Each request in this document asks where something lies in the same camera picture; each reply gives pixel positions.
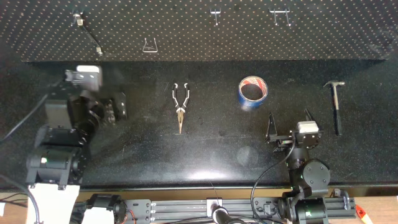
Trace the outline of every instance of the hammer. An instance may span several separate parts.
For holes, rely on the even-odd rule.
[[[328,81],[323,87],[327,86],[328,84],[331,84],[333,87],[333,99],[335,101],[335,125],[336,125],[336,135],[341,136],[343,134],[343,130],[341,128],[341,120],[340,120],[340,114],[338,112],[338,99],[337,99],[337,89],[336,86],[338,85],[344,85],[345,82],[338,82],[336,80]]]

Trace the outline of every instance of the black tabletop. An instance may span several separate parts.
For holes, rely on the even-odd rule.
[[[104,87],[123,90],[128,120],[101,127],[90,144],[86,189],[249,186],[281,160],[265,142],[273,112],[279,134],[305,120],[304,109],[325,130],[310,156],[326,162],[331,184],[398,184],[398,60],[300,60],[229,62],[103,62]],[[1,135],[12,128],[65,69],[90,63],[4,63],[0,91]],[[269,88],[264,104],[244,111],[238,102],[242,78],[256,75]],[[338,87],[343,135],[335,136],[329,80]],[[182,134],[172,101],[174,83],[190,85]],[[182,99],[184,92],[179,91]],[[25,160],[41,109],[0,146],[0,169],[24,182]],[[264,186],[289,185],[285,166],[275,167]]]

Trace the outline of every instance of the hammer handle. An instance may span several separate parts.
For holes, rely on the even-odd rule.
[[[339,110],[335,110],[335,124],[336,124],[336,135],[343,135],[343,128],[341,128],[341,119]]]

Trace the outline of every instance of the pliers handle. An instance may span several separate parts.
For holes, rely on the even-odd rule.
[[[190,90],[188,88],[188,83],[184,84],[184,87],[185,87],[185,100],[182,103],[182,106],[180,106],[180,104],[177,101],[176,94],[177,94],[178,85],[176,83],[174,83],[172,93],[173,93],[173,100],[174,100],[174,104],[175,104],[175,108],[177,109],[177,112],[182,111],[185,113],[185,110],[187,109],[187,105],[188,105],[188,101],[189,101]]]

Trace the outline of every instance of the tape roll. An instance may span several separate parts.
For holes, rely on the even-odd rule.
[[[242,87],[248,84],[253,84],[258,86],[262,91],[261,98],[257,100],[251,100],[245,97],[242,93]],[[267,83],[260,77],[257,76],[249,76],[244,78],[241,83],[239,84],[239,102],[242,104],[244,108],[258,108],[264,100],[267,98],[268,95],[268,86]]]

